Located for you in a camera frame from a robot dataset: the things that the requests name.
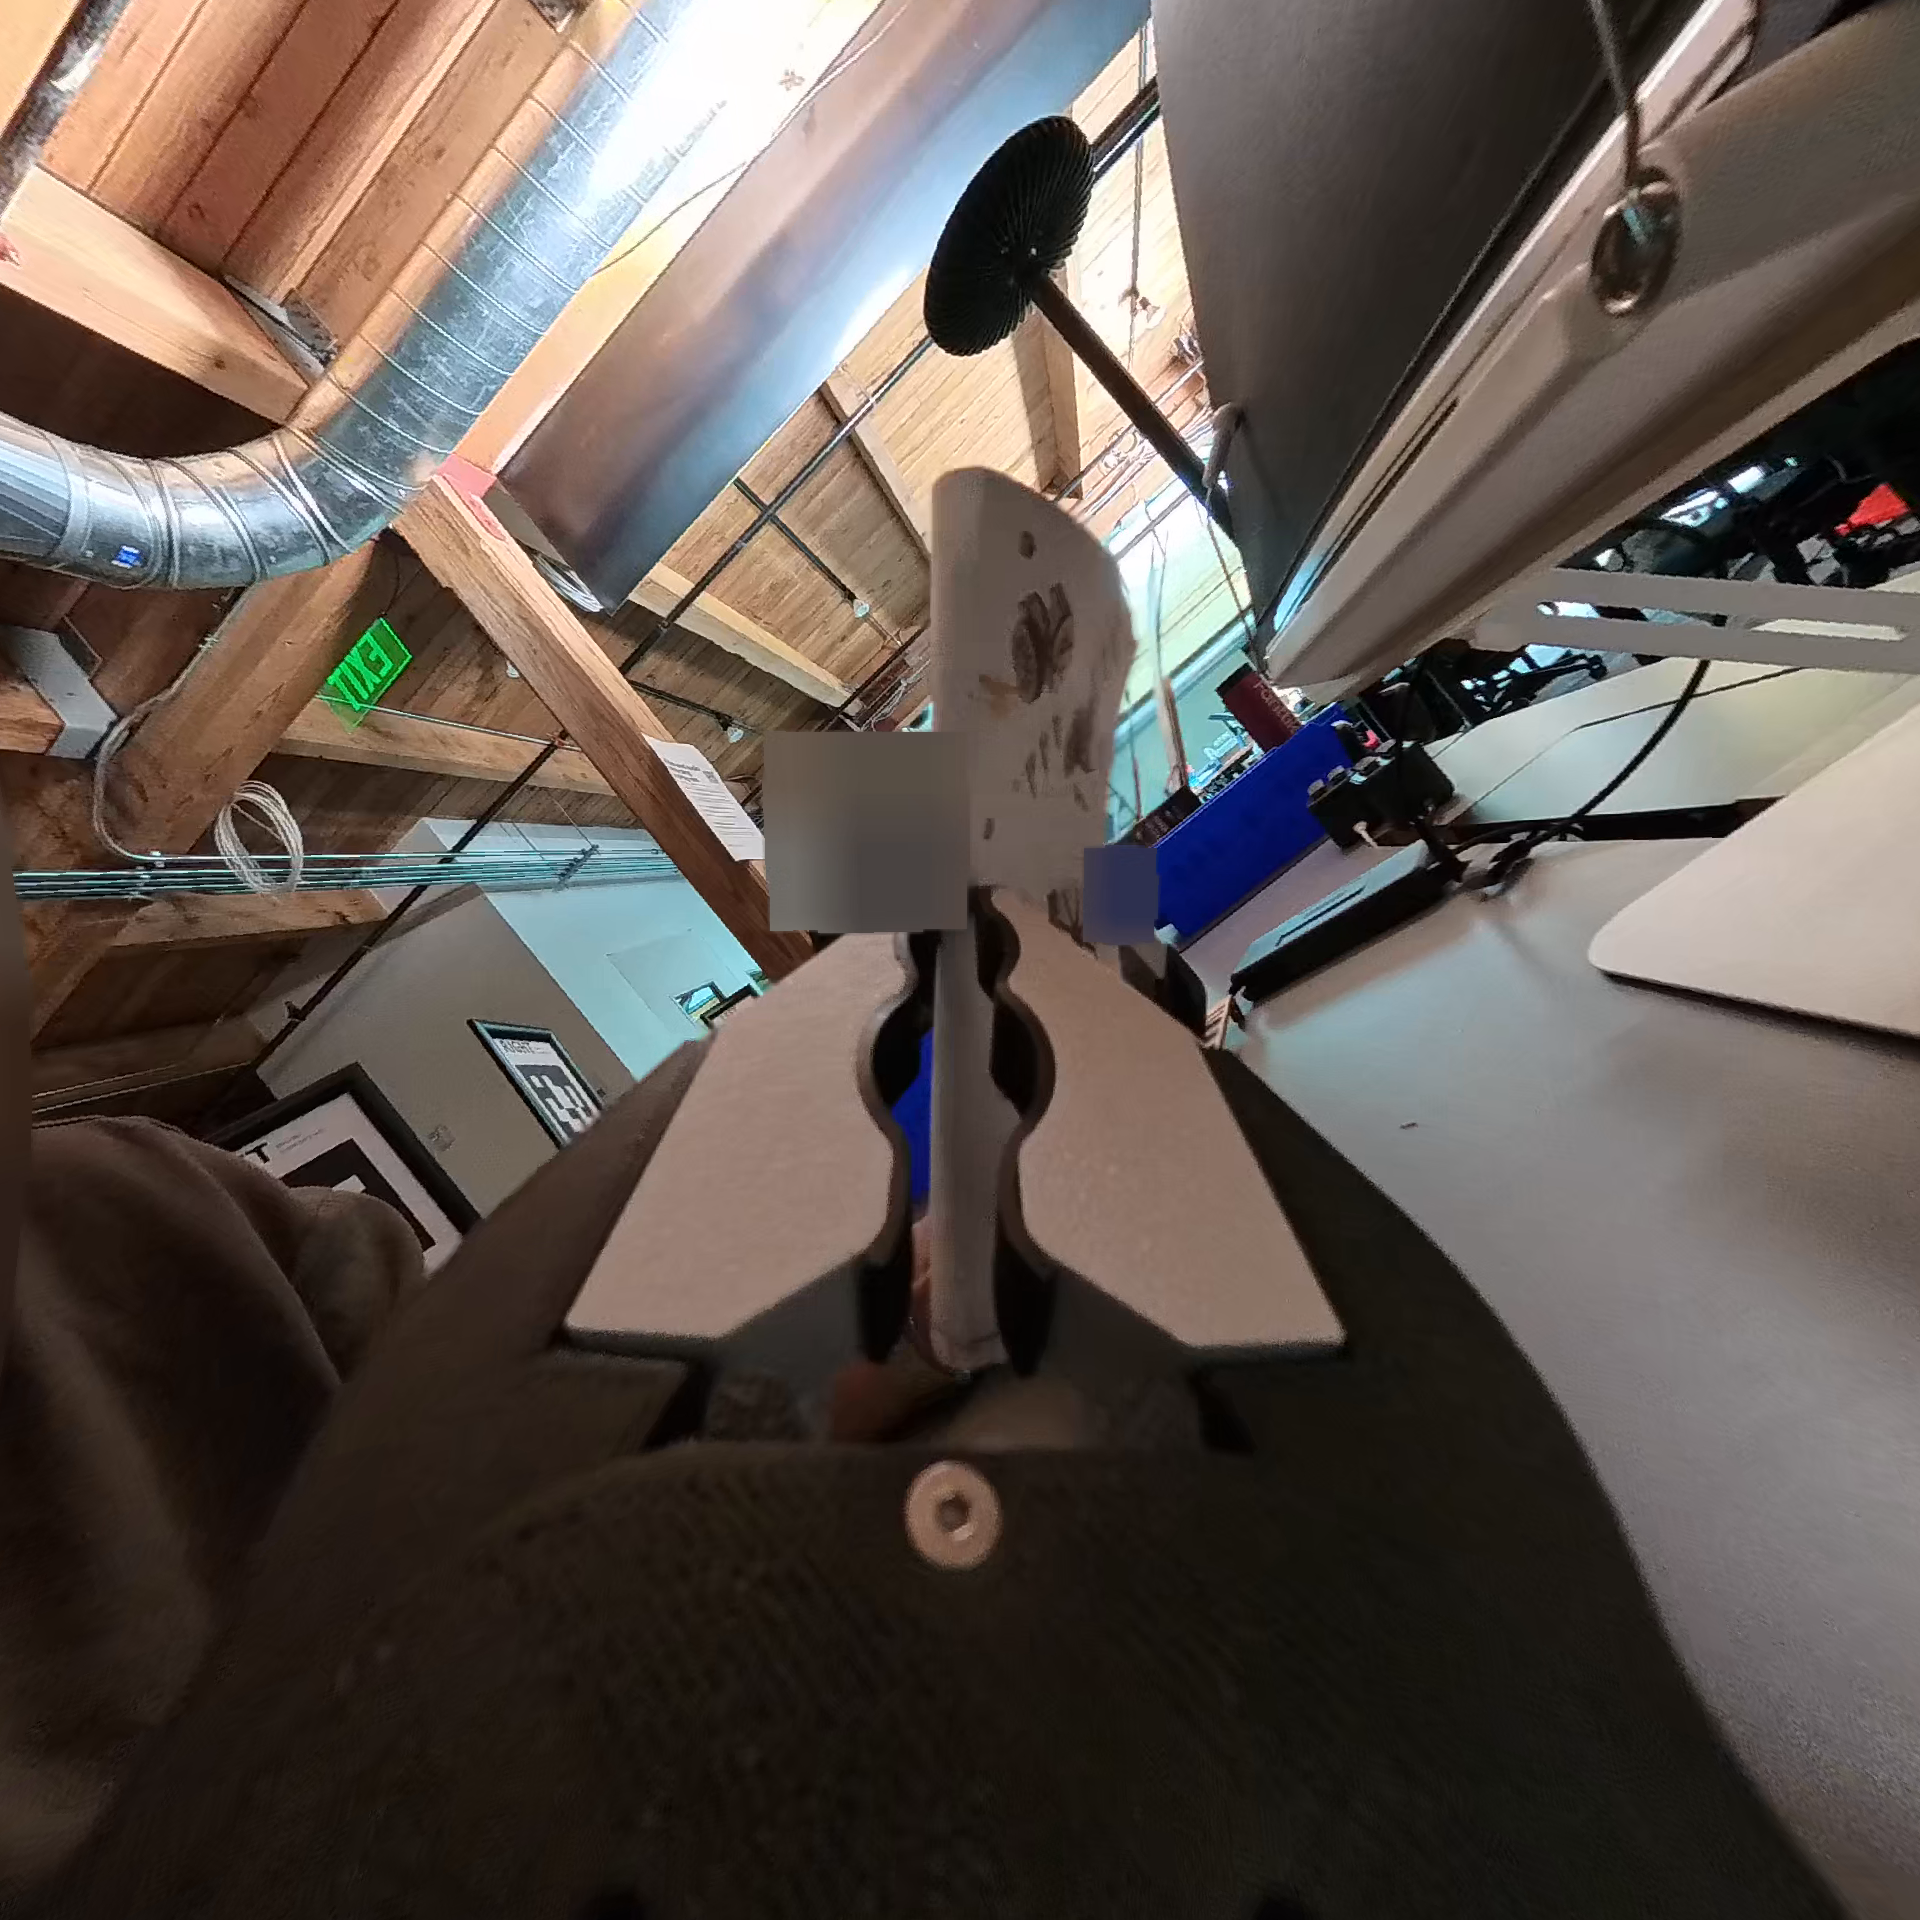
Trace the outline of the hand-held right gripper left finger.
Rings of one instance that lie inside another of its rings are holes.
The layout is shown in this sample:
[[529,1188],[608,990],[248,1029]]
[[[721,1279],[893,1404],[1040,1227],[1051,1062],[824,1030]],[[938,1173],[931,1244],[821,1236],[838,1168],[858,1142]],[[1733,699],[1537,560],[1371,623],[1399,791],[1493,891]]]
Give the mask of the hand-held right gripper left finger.
[[917,960],[854,932],[723,1021],[568,1310],[597,1347],[895,1347]]

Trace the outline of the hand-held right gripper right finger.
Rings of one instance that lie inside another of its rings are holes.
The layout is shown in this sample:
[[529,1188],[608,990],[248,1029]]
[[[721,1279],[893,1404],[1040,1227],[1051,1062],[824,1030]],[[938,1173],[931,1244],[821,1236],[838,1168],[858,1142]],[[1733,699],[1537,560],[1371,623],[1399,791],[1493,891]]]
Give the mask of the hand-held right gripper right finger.
[[1338,1352],[1338,1315],[1217,1083],[1224,1056],[1040,904],[984,904],[993,1071],[1015,1107],[993,1262],[1015,1368]]

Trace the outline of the illustrated instruction booklet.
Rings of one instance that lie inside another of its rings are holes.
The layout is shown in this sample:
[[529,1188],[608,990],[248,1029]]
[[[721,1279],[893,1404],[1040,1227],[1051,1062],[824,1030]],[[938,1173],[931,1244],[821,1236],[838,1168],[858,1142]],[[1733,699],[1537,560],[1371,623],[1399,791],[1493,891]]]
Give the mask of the illustrated instruction booklet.
[[[1013,890],[1078,932],[1136,655],[1114,552],[1008,472],[949,470],[931,495],[928,637],[934,726],[967,751],[967,894]],[[993,1255],[1015,1131],[979,930],[941,939],[931,1029],[928,1338],[962,1374],[1005,1359]]]

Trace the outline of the grey desk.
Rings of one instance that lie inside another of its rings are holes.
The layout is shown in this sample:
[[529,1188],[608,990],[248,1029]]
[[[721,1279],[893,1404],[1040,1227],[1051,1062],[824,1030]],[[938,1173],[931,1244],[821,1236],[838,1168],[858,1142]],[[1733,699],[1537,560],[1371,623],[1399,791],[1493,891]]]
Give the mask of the grey desk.
[[1917,1044],[1603,976],[1705,846],[1550,847],[1239,1056],[1505,1319],[1850,1912],[1917,1916]]

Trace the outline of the small framed poster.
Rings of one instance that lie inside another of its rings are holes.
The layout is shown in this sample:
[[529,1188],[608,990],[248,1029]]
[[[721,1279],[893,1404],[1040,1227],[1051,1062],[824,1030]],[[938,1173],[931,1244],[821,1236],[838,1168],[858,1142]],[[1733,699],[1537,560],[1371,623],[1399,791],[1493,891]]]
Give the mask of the small framed poster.
[[592,1130],[606,1099],[552,1029],[489,1019],[466,1024],[557,1147]]

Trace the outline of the blue plastic bin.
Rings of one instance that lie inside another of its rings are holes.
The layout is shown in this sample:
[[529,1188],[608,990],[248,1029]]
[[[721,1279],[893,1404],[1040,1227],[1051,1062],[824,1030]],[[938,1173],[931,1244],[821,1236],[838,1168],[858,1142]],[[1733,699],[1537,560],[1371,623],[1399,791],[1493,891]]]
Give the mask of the blue plastic bin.
[[893,1101],[893,1112],[909,1150],[910,1207],[921,1214],[931,1188],[931,1109],[934,1109],[934,1032],[921,1037],[920,1066],[910,1083]]
[[1205,932],[1326,838],[1311,788],[1351,766],[1335,722],[1325,711],[1159,838],[1162,927]]

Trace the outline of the large framed poster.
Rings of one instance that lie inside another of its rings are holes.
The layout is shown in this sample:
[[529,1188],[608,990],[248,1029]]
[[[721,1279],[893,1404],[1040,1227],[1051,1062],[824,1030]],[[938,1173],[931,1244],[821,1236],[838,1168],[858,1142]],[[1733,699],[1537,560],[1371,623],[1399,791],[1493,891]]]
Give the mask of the large framed poster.
[[290,1188],[381,1199],[408,1223],[429,1269],[441,1266],[482,1219],[358,1062],[210,1131],[208,1140]]

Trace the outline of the white paper notice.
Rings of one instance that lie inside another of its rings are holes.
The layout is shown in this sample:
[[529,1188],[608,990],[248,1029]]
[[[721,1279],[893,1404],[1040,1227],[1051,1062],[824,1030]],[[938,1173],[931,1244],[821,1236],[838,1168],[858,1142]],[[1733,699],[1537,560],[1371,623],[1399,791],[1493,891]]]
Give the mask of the white paper notice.
[[696,806],[719,844],[736,862],[765,862],[765,831],[715,766],[688,742],[650,735],[647,744],[673,775],[682,795]]

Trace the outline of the black power strip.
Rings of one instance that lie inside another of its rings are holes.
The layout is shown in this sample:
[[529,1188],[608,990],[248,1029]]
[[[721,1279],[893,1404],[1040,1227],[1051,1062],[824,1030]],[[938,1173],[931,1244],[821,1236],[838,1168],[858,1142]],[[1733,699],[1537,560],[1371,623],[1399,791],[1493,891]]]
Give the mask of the black power strip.
[[1424,744],[1368,755],[1307,788],[1307,811],[1342,853],[1408,846],[1457,803],[1457,787]]

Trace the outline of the person's tan sweatshirt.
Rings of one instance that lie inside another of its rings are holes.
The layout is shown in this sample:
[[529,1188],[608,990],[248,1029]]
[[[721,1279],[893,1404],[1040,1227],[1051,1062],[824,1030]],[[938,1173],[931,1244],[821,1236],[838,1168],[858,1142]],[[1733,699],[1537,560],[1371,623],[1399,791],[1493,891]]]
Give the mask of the person's tan sweatshirt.
[[155,1120],[27,1131],[6,1266],[3,1854],[49,1878],[219,1637],[329,1406],[425,1279],[362,1190]]

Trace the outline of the green exit sign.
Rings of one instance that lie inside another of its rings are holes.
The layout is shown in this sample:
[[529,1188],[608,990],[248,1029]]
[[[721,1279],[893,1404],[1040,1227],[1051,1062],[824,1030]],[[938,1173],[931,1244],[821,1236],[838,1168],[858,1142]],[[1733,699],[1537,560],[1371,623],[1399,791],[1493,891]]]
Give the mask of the green exit sign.
[[320,686],[320,702],[343,726],[359,730],[415,664],[415,654],[384,616],[353,640]]

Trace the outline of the black pleated disc lamp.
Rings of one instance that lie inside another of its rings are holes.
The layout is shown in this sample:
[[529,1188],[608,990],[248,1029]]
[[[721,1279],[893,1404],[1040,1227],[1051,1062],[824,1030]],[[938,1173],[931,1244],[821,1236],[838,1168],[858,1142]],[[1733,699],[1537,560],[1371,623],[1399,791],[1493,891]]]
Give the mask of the black pleated disc lamp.
[[928,262],[925,326],[949,356],[976,356],[1013,336],[1032,308],[1111,396],[1125,421],[1231,536],[1233,508],[1207,467],[1133,371],[1056,284],[1089,220],[1095,158],[1067,115],[1013,133],[955,204]]

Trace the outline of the black monitor on stand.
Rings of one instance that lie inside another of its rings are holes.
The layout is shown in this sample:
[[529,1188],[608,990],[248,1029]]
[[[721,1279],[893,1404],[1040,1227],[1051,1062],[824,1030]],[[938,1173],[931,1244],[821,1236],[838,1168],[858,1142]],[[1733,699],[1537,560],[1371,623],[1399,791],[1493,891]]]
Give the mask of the black monitor on stand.
[[1162,125],[1246,588],[1282,592],[1502,255],[1697,16],[1765,5],[1155,5]]

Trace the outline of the rectangular metal duct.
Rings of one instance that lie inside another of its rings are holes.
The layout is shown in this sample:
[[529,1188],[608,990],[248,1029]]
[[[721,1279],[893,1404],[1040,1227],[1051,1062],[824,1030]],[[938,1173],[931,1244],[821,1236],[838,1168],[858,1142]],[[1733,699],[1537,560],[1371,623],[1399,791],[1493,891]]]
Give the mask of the rectangular metal duct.
[[926,270],[986,158],[1067,111],[1149,3],[885,5],[501,478],[621,606]]

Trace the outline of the silver ventilation duct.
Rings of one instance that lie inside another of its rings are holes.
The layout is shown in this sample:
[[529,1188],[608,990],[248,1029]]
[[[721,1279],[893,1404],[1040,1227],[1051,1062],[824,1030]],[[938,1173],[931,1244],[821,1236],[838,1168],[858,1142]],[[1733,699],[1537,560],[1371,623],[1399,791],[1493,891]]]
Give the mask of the silver ventilation duct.
[[134,458],[3,421],[3,552],[89,586],[254,588],[387,531],[657,204],[766,5],[590,5],[289,422]]

